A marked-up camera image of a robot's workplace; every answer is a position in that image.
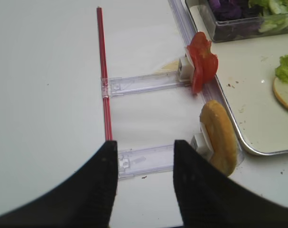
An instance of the clear plastic container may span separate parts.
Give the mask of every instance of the clear plastic container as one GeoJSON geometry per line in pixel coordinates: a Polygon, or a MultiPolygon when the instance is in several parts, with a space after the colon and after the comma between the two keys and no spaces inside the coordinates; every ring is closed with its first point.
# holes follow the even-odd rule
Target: clear plastic container
{"type": "Polygon", "coordinates": [[[217,21],[207,0],[199,0],[198,9],[213,42],[288,33],[288,13],[231,21],[217,21]]]}

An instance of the red straw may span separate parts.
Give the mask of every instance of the red straw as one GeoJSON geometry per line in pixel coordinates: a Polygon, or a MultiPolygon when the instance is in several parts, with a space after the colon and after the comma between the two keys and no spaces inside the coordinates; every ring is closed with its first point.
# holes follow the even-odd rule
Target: red straw
{"type": "MultiPolygon", "coordinates": [[[[108,86],[108,74],[107,74],[107,64],[106,64],[104,29],[103,29],[103,22],[102,22],[102,9],[98,7],[96,9],[96,12],[97,12],[98,35],[99,35],[99,44],[100,44],[102,85],[107,87],[108,86]]],[[[104,109],[105,138],[106,140],[112,140],[110,101],[108,97],[104,97],[102,101],[103,101],[103,109],[104,109]]]]}

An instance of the toasted bun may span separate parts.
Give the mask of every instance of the toasted bun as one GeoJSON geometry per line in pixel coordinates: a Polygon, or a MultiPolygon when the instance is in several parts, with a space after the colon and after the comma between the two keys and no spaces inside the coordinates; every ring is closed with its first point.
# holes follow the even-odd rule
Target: toasted bun
{"type": "Polygon", "coordinates": [[[272,89],[278,101],[288,109],[288,83],[283,83],[276,77],[273,81],[272,89]]]}
{"type": "Polygon", "coordinates": [[[225,108],[215,100],[207,102],[200,115],[205,124],[214,154],[210,163],[229,176],[237,164],[237,141],[225,108]]]}

